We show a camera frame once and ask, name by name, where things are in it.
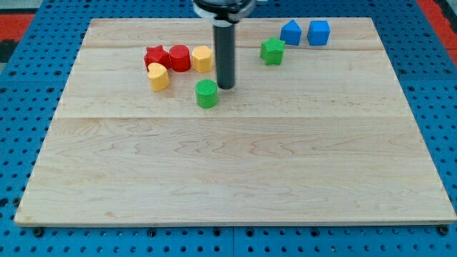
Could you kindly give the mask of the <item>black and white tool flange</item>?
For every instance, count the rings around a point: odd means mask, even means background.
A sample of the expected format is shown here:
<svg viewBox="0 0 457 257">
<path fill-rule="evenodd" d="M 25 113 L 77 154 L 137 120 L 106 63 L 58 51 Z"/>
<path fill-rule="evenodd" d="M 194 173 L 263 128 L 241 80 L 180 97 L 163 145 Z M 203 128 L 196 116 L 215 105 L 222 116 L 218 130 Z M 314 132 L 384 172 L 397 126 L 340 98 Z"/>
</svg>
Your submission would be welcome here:
<svg viewBox="0 0 457 257">
<path fill-rule="evenodd" d="M 212 24 L 237 24 L 256 7 L 255 0 L 193 0 L 194 12 Z"/>
</svg>

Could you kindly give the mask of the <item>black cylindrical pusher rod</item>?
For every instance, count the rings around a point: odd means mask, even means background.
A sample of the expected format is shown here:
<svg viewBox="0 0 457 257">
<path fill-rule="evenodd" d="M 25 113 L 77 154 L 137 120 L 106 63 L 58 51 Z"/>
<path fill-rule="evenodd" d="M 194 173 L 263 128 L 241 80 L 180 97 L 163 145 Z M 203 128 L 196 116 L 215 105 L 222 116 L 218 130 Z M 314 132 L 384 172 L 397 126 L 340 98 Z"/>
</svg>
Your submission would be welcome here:
<svg viewBox="0 0 457 257">
<path fill-rule="evenodd" d="M 220 89 L 235 86 L 235 26 L 214 26 L 216 78 Z"/>
</svg>

